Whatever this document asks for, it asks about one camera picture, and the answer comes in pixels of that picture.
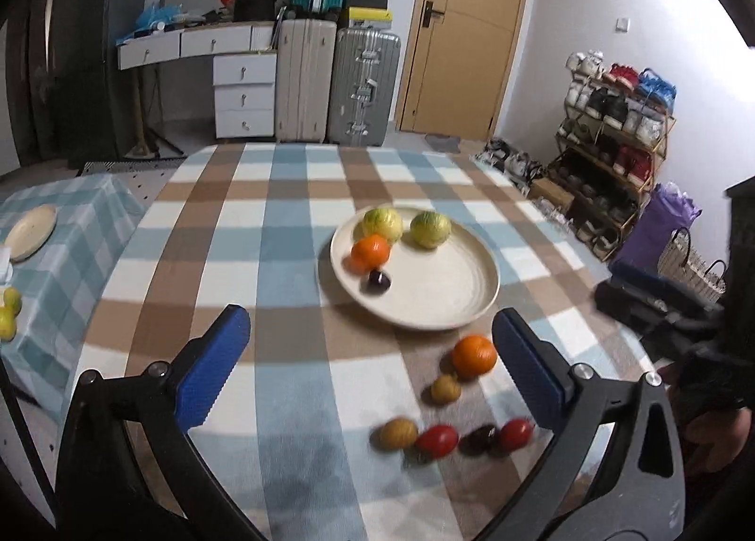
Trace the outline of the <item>person's right hand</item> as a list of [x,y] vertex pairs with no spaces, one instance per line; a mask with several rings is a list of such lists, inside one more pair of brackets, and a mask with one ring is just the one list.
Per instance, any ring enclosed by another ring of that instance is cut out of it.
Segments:
[[686,473],[713,473],[726,468],[741,453],[750,435],[753,413],[748,408],[710,412],[686,427],[685,438],[695,447]]

